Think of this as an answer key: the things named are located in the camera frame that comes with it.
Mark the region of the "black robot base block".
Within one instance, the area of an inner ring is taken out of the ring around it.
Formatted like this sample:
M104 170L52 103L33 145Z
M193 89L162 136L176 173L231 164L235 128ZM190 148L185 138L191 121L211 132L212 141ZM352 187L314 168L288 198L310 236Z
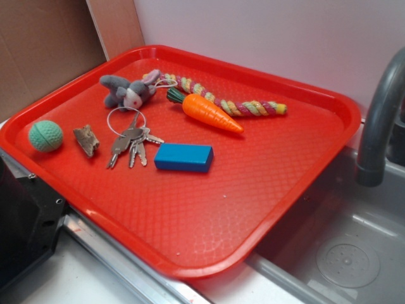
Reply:
M40 177L15 177L1 160L1 291L54 254L65 210Z

